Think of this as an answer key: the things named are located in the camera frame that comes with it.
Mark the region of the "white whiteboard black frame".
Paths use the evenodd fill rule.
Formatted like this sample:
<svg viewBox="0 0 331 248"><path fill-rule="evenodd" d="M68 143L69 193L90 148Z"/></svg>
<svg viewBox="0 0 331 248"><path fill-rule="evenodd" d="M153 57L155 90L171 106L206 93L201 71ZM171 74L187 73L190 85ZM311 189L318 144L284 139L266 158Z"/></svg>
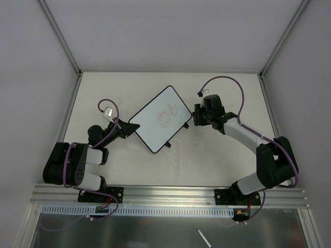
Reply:
<svg viewBox="0 0 331 248"><path fill-rule="evenodd" d="M140 125L137 136L152 153L158 153L191 118L191 111L169 85L134 114L129 123Z"/></svg>

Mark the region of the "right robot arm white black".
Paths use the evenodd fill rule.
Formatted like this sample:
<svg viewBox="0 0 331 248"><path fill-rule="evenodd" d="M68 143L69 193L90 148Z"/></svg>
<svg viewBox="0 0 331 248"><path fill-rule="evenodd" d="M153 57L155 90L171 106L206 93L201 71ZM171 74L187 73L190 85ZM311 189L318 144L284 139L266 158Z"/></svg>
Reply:
<svg viewBox="0 0 331 248"><path fill-rule="evenodd" d="M201 103L194 105L194 125L212 126L214 130L240 142L256 157L255 172L230 186L229 195L235 203L244 204L252 193L272 189L291 178L298 178L298 166L286 137L272 140L258 133L241 122L238 115L226 112L216 94L200 91L198 96Z"/></svg>

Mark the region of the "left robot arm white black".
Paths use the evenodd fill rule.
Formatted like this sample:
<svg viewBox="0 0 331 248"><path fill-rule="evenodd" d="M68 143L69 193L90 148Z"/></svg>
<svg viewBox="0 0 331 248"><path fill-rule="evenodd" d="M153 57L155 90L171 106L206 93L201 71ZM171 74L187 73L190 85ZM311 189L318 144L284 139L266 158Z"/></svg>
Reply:
<svg viewBox="0 0 331 248"><path fill-rule="evenodd" d="M86 165L105 165L109 156L107 145L117 138L126 139L139 127L139 124L121 120L110 121L106 129L91 126L87 131L87 144L57 142L43 169L44 183L79 188L81 203L121 204L124 188L107 186L105 178L87 172Z"/></svg>

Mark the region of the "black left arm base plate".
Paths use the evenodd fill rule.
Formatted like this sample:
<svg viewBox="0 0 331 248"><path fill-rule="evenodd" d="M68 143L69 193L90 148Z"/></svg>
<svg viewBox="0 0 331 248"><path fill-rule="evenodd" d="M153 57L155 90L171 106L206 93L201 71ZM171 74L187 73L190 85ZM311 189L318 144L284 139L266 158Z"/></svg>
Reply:
<svg viewBox="0 0 331 248"><path fill-rule="evenodd" d="M119 204L123 203L124 197L124 188L123 187L110 187L107 186L105 193L91 193L91 192L82 192L80 191L78 195L79 203L106 203L108 198L110 199L110 203L115 203L115 200Z"/></svg>

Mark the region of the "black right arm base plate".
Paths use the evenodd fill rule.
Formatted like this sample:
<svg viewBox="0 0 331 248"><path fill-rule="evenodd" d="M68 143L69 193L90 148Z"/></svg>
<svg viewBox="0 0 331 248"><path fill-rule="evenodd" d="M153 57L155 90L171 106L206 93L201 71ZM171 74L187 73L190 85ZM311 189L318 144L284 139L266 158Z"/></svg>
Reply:
<svg viewBox="0 0 331 248"><path fill-rule="evenodd" d="M261 198L258 192L243 195L240 191L230 189L214 189L215 204L221 206L260 206Z"/></svg>

